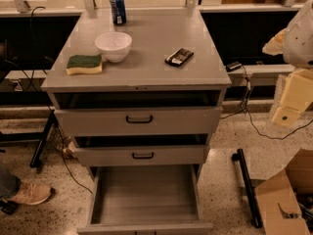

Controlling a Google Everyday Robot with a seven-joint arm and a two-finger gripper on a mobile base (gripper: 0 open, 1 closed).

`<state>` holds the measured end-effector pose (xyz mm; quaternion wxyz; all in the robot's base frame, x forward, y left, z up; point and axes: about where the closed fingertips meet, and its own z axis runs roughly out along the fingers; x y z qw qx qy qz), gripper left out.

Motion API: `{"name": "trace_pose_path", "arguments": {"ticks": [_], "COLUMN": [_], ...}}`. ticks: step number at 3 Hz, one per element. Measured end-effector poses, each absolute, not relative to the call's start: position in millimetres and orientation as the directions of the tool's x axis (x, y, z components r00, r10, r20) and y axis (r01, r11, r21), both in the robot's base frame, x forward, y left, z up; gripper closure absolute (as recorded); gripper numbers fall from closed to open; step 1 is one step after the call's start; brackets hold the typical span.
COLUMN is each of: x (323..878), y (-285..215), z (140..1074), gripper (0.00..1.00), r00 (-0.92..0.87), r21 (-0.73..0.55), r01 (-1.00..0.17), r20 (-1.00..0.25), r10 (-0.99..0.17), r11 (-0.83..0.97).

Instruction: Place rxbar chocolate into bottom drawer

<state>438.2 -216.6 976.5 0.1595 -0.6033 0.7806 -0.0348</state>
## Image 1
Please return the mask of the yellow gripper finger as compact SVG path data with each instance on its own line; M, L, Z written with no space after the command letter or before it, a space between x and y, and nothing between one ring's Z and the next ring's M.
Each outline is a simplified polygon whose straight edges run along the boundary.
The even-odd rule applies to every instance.
M267 55L276 56L284 51L286 30L280 30L262 48L262 52Z
M313 103L313 71L295 70L284 79L284 89L272 121L279 126L293 125Z

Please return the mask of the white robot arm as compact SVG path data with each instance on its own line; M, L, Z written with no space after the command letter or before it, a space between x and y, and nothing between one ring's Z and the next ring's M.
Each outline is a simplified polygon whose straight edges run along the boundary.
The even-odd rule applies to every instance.
M272 121L279 126L291 126L313 103L313 0L303 7L262 48L268 55L283 55L295 70L283 79L283 91Z

